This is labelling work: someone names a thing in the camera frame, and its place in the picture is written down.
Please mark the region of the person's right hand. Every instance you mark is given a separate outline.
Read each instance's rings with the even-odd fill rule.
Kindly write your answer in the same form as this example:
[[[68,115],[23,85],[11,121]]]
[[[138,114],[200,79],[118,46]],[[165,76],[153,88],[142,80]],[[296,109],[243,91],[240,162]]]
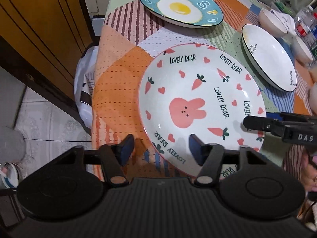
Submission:
[[[309,163],[307,151],[301,157],[300,182],[307,192],[316,192],[316,169]]]

